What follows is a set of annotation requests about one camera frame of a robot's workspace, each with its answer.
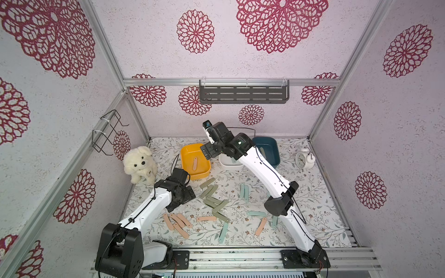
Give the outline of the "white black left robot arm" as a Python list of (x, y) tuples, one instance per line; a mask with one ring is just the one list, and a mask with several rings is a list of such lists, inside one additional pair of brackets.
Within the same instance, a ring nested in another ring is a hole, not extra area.
[(95, 262), (98, 277), (136, 278), (148, 266), (169, 268), (175, 264), (172, 245), (161, 241), (143, 244), (143, 237), (153, 221), (164, 212), (195, 199), (191, 186), (182, 182), (160, 180), (150, 196), (127, 218), (107, 224), (100, 236)]

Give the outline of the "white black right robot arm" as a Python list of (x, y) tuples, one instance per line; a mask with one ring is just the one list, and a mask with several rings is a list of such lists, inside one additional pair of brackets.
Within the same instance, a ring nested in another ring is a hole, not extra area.
[(299, 185), (280, 175), (263, 155), (253, 140), (244, 133), (233, 135), (228, 127), (218, 122), (205, 121), (203, 129), (209, 139), (200, 149), (207, 160), (225, 154), (248, 168), (263, 183), (270, 197), (264, 203), (266, 210), (278, 217), (296, 244), (302, 265), (306, 268), (328, 270), (331, 265), (327, 252), (317, 239), (310, 234), (294, 201)]

